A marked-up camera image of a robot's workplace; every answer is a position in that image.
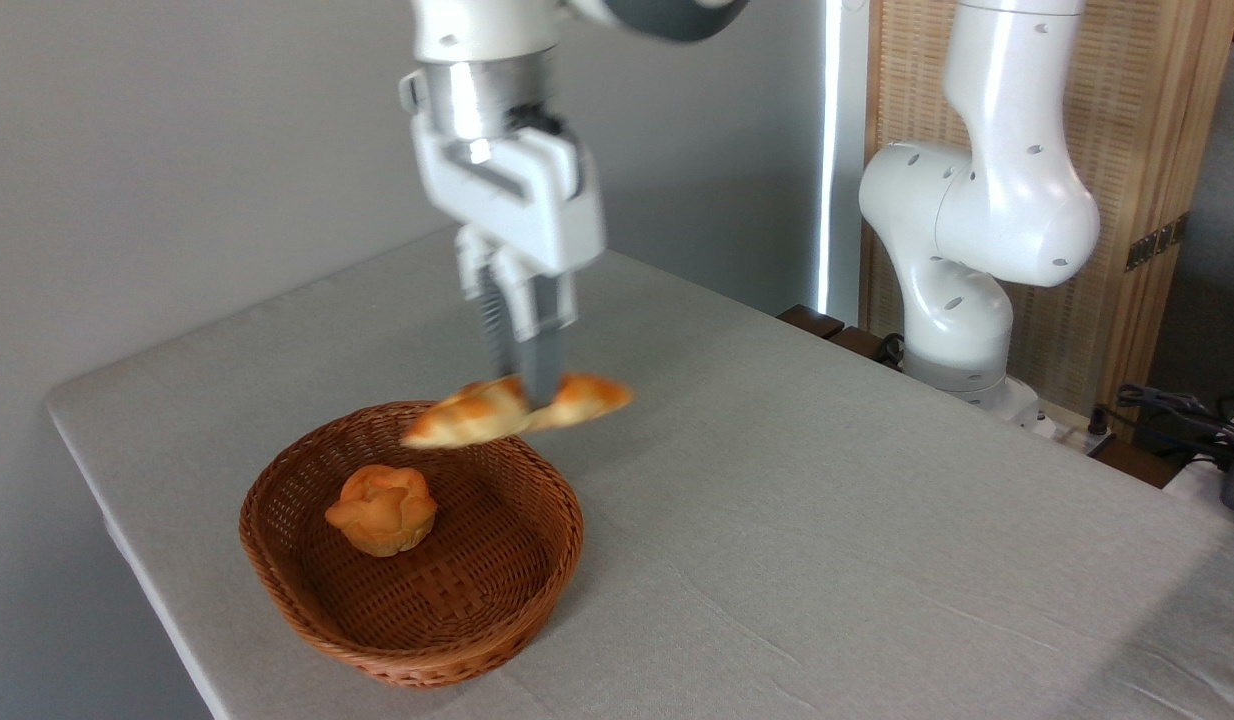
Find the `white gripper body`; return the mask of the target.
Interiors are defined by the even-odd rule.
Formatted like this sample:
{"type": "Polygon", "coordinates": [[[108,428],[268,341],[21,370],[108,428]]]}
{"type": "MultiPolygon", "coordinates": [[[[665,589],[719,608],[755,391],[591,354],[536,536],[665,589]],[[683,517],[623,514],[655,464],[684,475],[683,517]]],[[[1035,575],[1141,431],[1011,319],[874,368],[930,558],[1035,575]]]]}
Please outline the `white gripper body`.
{"type": "Polygon", "coordinates": [[[411,120],[431,204],[524,256],[536,274],[576,272],[605,249],[602,191],[589,147],[571,133],[517,128],[478,141],[480,163],[460,161],[454,138],[411,120]]]}

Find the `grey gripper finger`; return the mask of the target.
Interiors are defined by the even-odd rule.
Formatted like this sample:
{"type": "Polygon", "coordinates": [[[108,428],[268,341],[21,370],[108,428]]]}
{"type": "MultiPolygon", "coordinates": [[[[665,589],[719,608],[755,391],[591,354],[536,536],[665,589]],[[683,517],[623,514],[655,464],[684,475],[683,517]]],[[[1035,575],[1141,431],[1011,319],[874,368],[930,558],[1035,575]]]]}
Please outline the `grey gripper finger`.
{"type": "Polygon", "coordinates": [[[494,251],[494,368],[520,378],[531,410],[554,401],[565,372],[565,329],[576,319],[573,272],[536,274],[513,249],[494,251]]]}
{"type": "Polygon", "coordinates": [[[513,256],[507,254],[501,242],[471,224],[463,225],[458,231],[454,251],[463,296],[478,306],[494,377],[517,375],[518,341],[507,290],[515,269],[513,256]]]}

